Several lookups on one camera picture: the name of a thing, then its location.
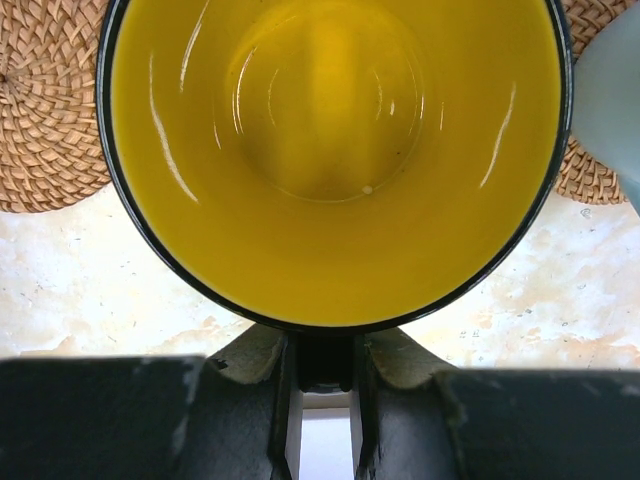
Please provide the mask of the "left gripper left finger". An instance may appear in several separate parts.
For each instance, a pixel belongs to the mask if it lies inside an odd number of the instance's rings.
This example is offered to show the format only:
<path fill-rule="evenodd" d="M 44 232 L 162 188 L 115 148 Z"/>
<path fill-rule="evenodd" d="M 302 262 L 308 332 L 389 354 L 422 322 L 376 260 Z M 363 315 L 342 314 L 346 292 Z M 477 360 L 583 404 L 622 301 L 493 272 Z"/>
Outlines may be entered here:
<path fill-rule="evenodd" d="M 288 479 L 295 340 L 247 330 L 210 357 L 7 359 L 5 479 Z"/>

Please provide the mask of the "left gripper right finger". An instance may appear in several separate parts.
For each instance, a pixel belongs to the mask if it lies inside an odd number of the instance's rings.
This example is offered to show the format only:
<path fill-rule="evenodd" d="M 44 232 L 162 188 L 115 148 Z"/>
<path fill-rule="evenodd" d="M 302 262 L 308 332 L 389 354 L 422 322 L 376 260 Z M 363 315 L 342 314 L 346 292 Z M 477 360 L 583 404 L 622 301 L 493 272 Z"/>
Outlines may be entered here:
<path fill-rule="evenodd" d="M 456 368 L 398 329 L 353 342 L 359 479 L 635 479 L 639 375 Z"/>

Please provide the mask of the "yellow translucent mug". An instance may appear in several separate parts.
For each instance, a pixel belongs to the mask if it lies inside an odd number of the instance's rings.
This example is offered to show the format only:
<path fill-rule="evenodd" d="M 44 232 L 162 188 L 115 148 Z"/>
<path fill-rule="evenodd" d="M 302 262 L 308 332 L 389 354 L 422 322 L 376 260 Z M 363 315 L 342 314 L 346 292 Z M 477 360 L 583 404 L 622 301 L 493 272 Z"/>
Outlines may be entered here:
<path fill-rule="evenodd" d="M 523 240 L 572 87 L 558 1 L 111 1 L 96 108 L 140 235 L 252 322 L 212 368 L 315 389 Z"/>

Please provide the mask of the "light cork coaster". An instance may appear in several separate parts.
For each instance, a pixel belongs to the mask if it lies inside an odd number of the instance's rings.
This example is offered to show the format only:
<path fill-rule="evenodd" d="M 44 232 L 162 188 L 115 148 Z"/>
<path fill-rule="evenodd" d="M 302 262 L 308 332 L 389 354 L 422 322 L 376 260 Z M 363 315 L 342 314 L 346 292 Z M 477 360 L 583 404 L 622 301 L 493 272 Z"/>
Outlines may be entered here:
<path fill-rule="evenodd" d="M 634 0 L 562 0 L 572 40 L 573 63 L 589 43 Z M 571 136 L 565 151 L 555 192 L 587 205 L 619 205 L 628 201 L 617 174 L 589 155 Z"/>
<path fill-rule="evenodd" d="M 1 4 L 1 209 L 59 210 L 111 181 L 96 119 L 104 1 Z"/>

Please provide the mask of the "white mug blue handle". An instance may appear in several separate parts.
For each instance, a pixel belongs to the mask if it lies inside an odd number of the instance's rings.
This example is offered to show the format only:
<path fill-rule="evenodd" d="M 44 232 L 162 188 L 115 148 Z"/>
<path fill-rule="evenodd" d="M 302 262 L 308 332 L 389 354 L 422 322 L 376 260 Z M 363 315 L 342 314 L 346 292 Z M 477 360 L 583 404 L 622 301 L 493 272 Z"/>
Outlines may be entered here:
<path fill-rule="evenodd" d="M 639 208 L 639 5 L 606 26 L 574 67 L 572 133 Z"/>

